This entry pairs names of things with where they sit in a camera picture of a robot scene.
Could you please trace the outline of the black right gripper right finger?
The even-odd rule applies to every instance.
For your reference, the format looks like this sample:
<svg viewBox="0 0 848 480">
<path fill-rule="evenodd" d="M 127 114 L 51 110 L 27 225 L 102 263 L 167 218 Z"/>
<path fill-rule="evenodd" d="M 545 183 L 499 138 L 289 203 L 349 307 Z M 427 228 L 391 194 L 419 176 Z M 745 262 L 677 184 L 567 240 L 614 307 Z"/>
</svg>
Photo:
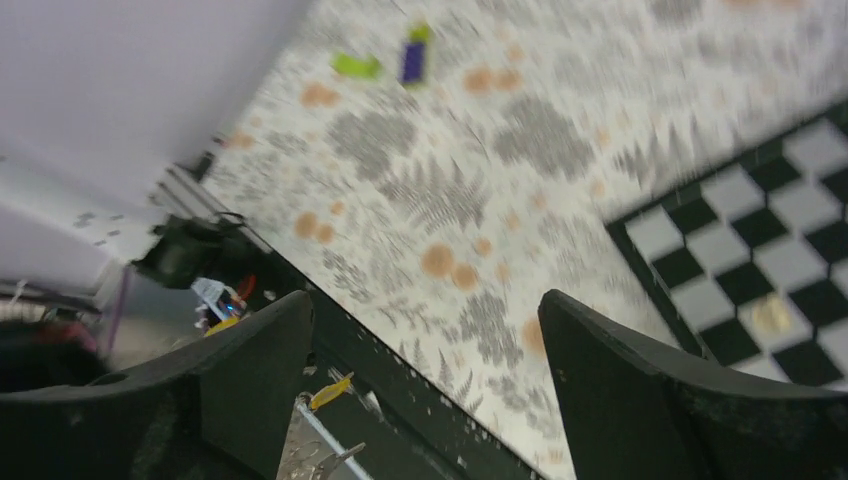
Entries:
<svg viewBox="0 0 848 480">
<path fill-rule="evenodd" d="M 726 368 L 546 292 L 538 318 L 580 479 L 843 479 L 847 396 Z"/>
</svg>

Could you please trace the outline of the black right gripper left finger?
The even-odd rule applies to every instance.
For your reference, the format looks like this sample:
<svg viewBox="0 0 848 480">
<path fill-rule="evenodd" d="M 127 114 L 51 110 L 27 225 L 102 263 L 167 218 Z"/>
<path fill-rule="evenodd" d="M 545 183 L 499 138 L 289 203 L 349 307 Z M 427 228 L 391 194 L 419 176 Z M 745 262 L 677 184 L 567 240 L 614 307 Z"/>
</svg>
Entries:
<svg viewBox="0 0 848 480">
<path fill-rule="evenodd" d="M 84 385 L 1 397 L 5 479 L 272 479 L 312 345 L 295 291 Z"/>
</svg>

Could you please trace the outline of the yellow key tag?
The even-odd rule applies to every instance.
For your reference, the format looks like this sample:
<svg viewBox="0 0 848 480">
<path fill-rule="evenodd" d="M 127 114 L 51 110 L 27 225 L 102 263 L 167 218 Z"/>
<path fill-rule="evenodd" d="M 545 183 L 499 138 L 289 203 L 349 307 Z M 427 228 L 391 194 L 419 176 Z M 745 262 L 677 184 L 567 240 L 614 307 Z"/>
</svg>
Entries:
<svg viewBox="0 0 848 480">
<path fill-rule="evenodd" d="M 341 377 L 335 383 L 329 384 L 318 390 L 316 393 L 311 394 L 307 403 L 308 408 L 311 411 L 316 411 L 333 402 L 341 395 L 350 393 L 353 375 L 354 373 L 350 372 L 349 374 Z"/>
</svg>

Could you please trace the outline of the silver key bunch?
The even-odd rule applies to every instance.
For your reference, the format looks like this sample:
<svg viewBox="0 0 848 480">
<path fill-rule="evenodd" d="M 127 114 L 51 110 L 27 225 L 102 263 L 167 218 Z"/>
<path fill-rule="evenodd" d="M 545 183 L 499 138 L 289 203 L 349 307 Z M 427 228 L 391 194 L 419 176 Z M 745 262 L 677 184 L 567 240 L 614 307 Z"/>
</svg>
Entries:
<svg viewBox="0 0 848 480">
<path fill-rule="evenodd" d="M 347 468 L 357 479 L 371 479 L 371 476 L 354 459 L 354 456 L 366 447 L 364 442 L 359 443 L 341 453 L 332 453 L 320 460 L 313 469 L 310 478 L 313 480 L 327 480 L 334 472 L 342 467 Z"/>
</svg>

